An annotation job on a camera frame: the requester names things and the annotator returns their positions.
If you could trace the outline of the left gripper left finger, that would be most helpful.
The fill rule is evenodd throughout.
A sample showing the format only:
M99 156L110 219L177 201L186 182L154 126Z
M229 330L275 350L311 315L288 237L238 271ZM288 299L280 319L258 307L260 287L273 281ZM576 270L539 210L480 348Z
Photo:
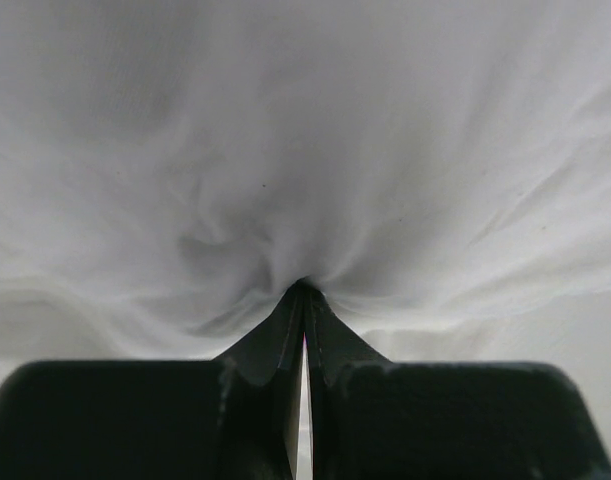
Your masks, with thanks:
M224 366L218 479L294 479L297 473L304 321L302 285L216 357Z

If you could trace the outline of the white t shirt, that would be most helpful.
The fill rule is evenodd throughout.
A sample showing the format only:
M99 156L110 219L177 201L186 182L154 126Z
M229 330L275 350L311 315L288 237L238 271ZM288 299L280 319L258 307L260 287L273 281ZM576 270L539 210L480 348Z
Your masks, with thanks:
M611 1L0 1L0 379L208 355L301 278L611 402Z

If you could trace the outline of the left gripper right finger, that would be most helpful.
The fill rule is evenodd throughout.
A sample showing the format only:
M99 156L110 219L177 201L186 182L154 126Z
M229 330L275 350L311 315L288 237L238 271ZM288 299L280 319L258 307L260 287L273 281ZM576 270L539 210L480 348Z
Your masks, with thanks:
M316 289L304 291L303 325L309 379L312 473L315 479L333 479L340 418L332 403L334 384L347 367L364 362L388 365L390 360L342 322Z

